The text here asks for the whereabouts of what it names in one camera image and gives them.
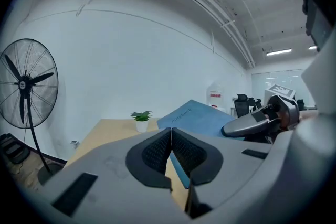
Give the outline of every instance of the green plant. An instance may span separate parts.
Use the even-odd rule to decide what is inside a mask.
[[[133,112],[131,114],[131,116],[136,120],[136,121],[147,121],[151,116],[150,114],[152,113],[152,111],[145,111],[142,113],[138,113],[138,112]]]

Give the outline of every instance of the ceiling light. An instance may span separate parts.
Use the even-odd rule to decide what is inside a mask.
[[[292,51],[292,49],[272,51],[272,52],[266,53],[266,56],[270,56],[270,55],[274,55],[274,54],[284,54],[286,52],[291,52],[291,51]]]

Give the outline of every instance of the black device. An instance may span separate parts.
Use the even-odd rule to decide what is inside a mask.
[[[45,121],[54,108],[58,93],[58,75],[48,49],[33,39],[11,43],[1,54],[0,114],[12,126],[30,128],[36,150],[44,164],[37,174],[43,185],[62,169],[47,164],[37,143],[34,127]]]

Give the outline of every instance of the ceiling pipe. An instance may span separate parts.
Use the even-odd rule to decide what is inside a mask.
[[[226,12],[214,1],[214,0],[207,0],[209,1],[211,4],[213,4],[215,6],[215,8],[225,17],[226,20],[228,20],[230,22],[230,24],[232,25],[232,27],[234,28],[234,31],[237,33],[238,37],[241,39],[241,43],[243,43],[243,46],[245,47],[245,49],[243,48],[243,46],[240,44],[240,42],[238,41],[238,38],[236,37],[236,35],[233,34],[233,32],[231,31],[231,29],[229,28],[229,25],[227,25],[226,23],[224,23],[222,20],[220,20],[219,18],[217,18],[217,16],[215,16],[215,12],[212,11],[210,12],[209,9],[210,7],[208,5],[206,5],[203,1],[201,1],[203,4],[200,4],[200,0],[196,0],[196,3],[198,3],[201,7],[203,7],[213,18],[216,19],[216,21],[220,24],[220,26],[226,31],[226,33],[228,34],[228,36],[232,39],[232,41],[234,42],[234,44],[237,46],[237,48],[239,49],[239,51],[243,54],[245,60],[248,62],[250,67],[255,67],[255,62],[253,60],[253,57],[243,39],[243,37],[241,36],[239,30],[237,29],[237,27],[234,25],[234,22],[230,19],[230,17],[226,14]]]

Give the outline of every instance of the fan stand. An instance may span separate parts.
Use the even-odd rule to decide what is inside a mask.
[[[33,119],[31,117],[31,109],[30,109],[30,94],[26,95],[27,97],[27,110],[28,110],[28,119],[29,119],[29,125],[30,125],[30,130],[31,134],[34,139],[34,143],[36,146],[36,150],[38,152],[38,155],[40,156],[42,162],[43,162],[43,167],[38,171],[37,173],[37,179],[40,182],[41,185],[44,185],[48,179],[50,179],[54,174],[56,174],[58,171],[62,170],[62,166],[56,163],[51,163],[47,165],[46,161],[43,158],[42,152],[40,150],[40,147],[38,146],[34,127],[33,127]]]

